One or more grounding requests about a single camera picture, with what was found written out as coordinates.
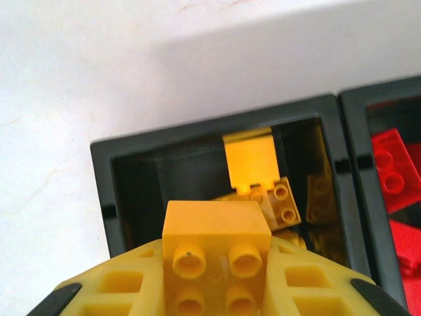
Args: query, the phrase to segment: red lego brick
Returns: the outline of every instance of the red lego brick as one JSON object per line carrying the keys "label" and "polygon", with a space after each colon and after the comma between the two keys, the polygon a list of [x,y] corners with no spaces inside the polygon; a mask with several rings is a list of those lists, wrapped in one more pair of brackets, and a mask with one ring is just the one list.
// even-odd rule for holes
{"label": "red lego brick", "polygon": [[408,144],[407,149],[418,174],[421,174],[421,143]]}
{"label": "red lego brick", "polygon": [[387,212],[421,201],[421,178],[396,128],[372,137]]}
{"label": "red lego brick", "polygon": [[390,221],[396,254],[403,275],[413,275],[421,267],[421,229]]}
{"label": "red lego brick", "polygon": [[403,276],[402,281],[409,312],[421,316],[421,270],[412,276]]}

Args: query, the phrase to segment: black storage box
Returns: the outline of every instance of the black storage box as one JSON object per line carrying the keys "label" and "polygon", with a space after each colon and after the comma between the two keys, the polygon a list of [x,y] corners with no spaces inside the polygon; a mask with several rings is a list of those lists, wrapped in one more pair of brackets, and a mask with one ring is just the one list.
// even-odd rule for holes
{"label": "black storage box", "polygon": [[[362,227],[370,233],[366,247],[372,278],[406,306],[371,136],[397,128],[406,144],[421,142],[421,77],[349,90],[341,93],[339,100],[352,151],[356,191],[364,213]],[[409,215],[414,207],[419,206],[409,207]],[[394,215],[396,219],[406,217],[399,213]]]}
{"label": "black storage box", "polygon": [[[161,238],[169,200],[208,200],[233,192],[221,136],[267,126],[274,135],[281,176],[288,176],[303,220],[294,229],[309,250],[317,250],[314,236],[326,247],[339,244],[344,264],[370,276],[334,95],[92,144],[111,257]],[[306,222],[307,179],[320,174],[326,162],[332,170],[337,222],[314,226]]]}

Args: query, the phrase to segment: white surface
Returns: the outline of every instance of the white surface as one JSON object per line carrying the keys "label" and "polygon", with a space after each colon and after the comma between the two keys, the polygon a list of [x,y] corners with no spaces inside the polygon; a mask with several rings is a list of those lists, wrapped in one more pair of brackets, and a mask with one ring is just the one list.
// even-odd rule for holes
{"label": "white surface", "polygon": [[0,315],[107,259],[91,141],[419,74],[420,16],[418,0],[3,0]]}

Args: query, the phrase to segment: black plastic frame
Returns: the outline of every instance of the black plastic frame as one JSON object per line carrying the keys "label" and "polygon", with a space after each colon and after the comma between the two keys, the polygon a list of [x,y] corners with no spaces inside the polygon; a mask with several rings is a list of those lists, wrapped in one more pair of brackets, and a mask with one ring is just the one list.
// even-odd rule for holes
{"label": "black plastic frame", "polygon": [[339,95],[344,129],[350,146],[362,226],[370,233],[367,242],[373,279],[406,307],[405,293],[389,221],[372,151],[367,107],[401,101],[421,95],[421,76],[376,84],[342,92]]}
{"label": "black plastic frame", "polygon": [[[148,152],[208,135],[223,135],[238,130],[275,126],[311,118],[319,118],[322,125],[326,151],[332,166],[337,206],[345,237],[349,266],[370,276],[353,175],[337,99],[334,95],[323,95],[227,117],[93,143],[91,154],[111,257],[128,250],[123,237],[118,201],[113,187],[113,159]],[[156,216],[162,217],[163,221],[164,214],[156,214]]]}

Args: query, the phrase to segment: black rubber edge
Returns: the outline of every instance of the black rubber edge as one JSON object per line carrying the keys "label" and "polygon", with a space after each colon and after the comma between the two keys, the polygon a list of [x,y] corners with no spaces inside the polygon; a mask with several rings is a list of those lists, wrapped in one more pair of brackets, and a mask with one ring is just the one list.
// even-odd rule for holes
{"label": "black rubber edge", "polygon": [[381,316],[410,316],[405,308],[379,286],[359,278],[352,279],[351,284]]}
{"label": "black rubber edge", "polygon": [[420,94],[421,76],[357,88],[339,95],[344,131],[347,134],[355,177],[355,188],[362,210],[362,226],[369,233],[366,248],[372,278],[403,307],[407,307],[407,302],[383,195],[374,166],[366,110],[370,105],[408,99]]}
{"label": "black rubber edge", "polygon": [[[151,151],[204,136],[223,135],[238,130],[275,126],[315,117],[321,120],[326,151],[332,166],[349,265],[352,269],[370,276],[347,145],[334,95],[321,95],[246,113],[92,143],[93,167],[111,257],[128,250],[124,237],[115,238],[123,236],[123,231],[112,183],[111,161],[114,158]],[[106,218],[104,213],[112,213],[114,217]]]}
{"label": "black rubber edge", "polygon": [[28,316],[59,316],[81,288],[80,283],[72,283],[52,291]]}

